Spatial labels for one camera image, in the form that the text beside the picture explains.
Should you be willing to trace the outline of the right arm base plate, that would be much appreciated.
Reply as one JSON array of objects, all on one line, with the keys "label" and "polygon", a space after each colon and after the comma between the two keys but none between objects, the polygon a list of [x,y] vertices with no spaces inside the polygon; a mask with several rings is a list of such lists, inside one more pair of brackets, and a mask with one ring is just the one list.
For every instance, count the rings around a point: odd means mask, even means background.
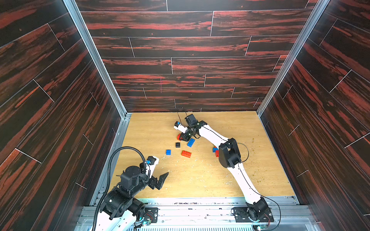
[{"label": "right arm base plate", "polygon": [[249,207],[234,207],[231,209],[231,214],[234,216],[236,223],[274,222],[274,217],[270,208],[264,212],[259,212]]}]

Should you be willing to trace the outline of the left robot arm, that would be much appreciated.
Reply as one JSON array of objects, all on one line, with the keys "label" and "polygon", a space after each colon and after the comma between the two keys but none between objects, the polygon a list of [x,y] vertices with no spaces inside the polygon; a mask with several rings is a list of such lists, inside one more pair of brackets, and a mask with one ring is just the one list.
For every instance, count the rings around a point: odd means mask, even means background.
[{"label": "left robot arm", "polygon": [[120,176],[120,182],[102,197],[101,205],[94,214],[92,231],[126,231],[131,226],[141,228],[150,225],[153,211],[146,211],[145,204],[135,198],[146,187],[160,190],[169,173],[155,178],[151,175],[151,165],[141,163],[130,166]]}]

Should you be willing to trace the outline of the red long lego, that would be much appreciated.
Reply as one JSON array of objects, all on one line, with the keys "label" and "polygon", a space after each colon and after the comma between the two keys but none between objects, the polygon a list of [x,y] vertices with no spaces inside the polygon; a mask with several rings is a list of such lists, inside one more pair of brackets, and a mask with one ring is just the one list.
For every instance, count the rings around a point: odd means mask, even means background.
[{"label": "red long lego", "polygon": [[185,150],[183,150],[182,153],[181,153],[181,156],[187,157],[187,158],[191,158],[191,155],[192,155],[191,152],[188,152],[188,151],[185,151]]}]

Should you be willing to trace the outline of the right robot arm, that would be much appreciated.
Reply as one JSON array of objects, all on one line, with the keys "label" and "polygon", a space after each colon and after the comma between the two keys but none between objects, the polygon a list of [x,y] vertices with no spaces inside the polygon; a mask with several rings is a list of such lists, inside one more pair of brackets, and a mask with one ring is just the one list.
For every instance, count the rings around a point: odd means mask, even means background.
[{"label": "right robot arm", "polygon": [[245,171],[237,141],[217,133],[206,122],[196,120],[193,114],[188,115],[185,121],[187,126],[179,121],[174,124],[174,128],[181,132],[178,139],[190,141],[192,137],[196,139],[203,137],[216,146],[220,164],[230,171],[244,195],[249,219],[261,221],[268,212],[269,206]]}]

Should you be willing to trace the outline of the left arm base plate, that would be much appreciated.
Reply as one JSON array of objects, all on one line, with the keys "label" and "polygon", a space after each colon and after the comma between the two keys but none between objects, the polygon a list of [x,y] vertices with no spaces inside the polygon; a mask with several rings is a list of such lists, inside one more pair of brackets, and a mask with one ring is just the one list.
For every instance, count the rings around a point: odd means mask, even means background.
[{"label": "left arm base plate", "polygon": [[140,214],[137,224],[148,226],[158,222],[159,209],[156,207],[145,208],[144,212]]}]

